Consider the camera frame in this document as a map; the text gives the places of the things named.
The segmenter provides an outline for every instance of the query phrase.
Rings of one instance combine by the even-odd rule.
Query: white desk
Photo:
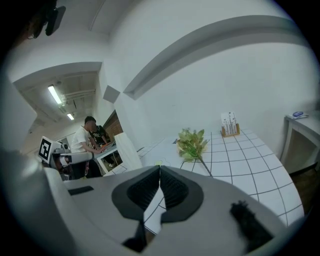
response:
[[[305,136],[316,146],[315,150],[309,157],[308,163],[311,163],[310,165],[312,165],[318,161],[318,164],[315,168],[318,171],[320,168],[320,111],[312,111],[309,113],[309,117],[306,118],[293,120],[289,117],[285,117],[284,119],[288,121],[288,132],[286,135],[286,141],[280,159],[281,163],[284,164],[288,158],[289,149],[290,147],[292,147],[292,132],[293,130],[295,130],[298,133]]]
[[[159,139],[140,150],[142,165],[171,166],[212,179],[201,162],[184,162],[179,157],[177,144],[173,144],[177,138]],[[301,199],[288,172],[251,130],[243,129],[240,135],[228,138],[214,131],[206,133],[204,139],[209,142],[203,160],[214,179],[238,187],[271,209],[285,225],[304,216]],[[113,172],[119,175],[127,169],[122,163]],[[160,216],[165,211],[164,195],[159,189],[144,212],[145,227],[157,234],[161,230]]]
[[[102,162],[102,159],[105,158],[106,156],[113,154],[115,151],[117,151],[117,145],[113,145],[111,147],[109,147],[106,151],[100,153],[100,154],[94,154],[94,159],[96,159],[101,168],[104,170],[104,172],[107,174],[109,171],[106,168],[104,162]]]

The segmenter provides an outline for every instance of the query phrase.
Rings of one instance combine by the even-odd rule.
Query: fluorescent light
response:
[[[56,101],[56,103],[61,104],[62,101],[61,101],[61,99],[59,98],[59,96],[58,96],[58,94],[57,94],[57,92],[56,92],[56,90],[55,90],[55,87],[54,87],[53,85],[51,85],[51,86],[48,87],[48,89],[49,89],[49,92],[51,93],[52,97],[53,97],[54,100]]]
[[[71,120],[74,120],[74,117],[72,116],[72,114],[67,114],[68,118],[70,118]]]

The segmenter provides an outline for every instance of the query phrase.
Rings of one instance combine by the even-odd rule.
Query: white t-shirt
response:
[[[86,152],[81,143],[85,142],[86,145],[89,145],[89,137],[91,137],[90,133],[86,131],[86,129],[83,128],[83,126],[81,126],[73,136],[71,142],[71,153]]]

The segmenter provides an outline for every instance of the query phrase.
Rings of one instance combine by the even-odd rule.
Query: black shirt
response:
[[[104,140],[102,139],[102,136],[105,137],[106,142],[110,142],[110,137],[108,136],[108,134],[106,133],[106,131],[103,129],[101,125],[96,127],[96,131],[90,131],[89,133],[91,137],[94,138],[95,142],[98,145],[105,144]]]

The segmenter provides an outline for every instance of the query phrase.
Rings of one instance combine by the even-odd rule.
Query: wooden stand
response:
[[[226,131],[225,131],[225,128],[222,126],[222,137],[230,137],[230,136],[234,136],[234,135],[240,135],[240,127],[239,127],[239,124],[236,123],[235,124],[236,126],[236,130],[238,131],[237,133],[234,133],[234,134],[229,134],[229,135],[226,135]]]

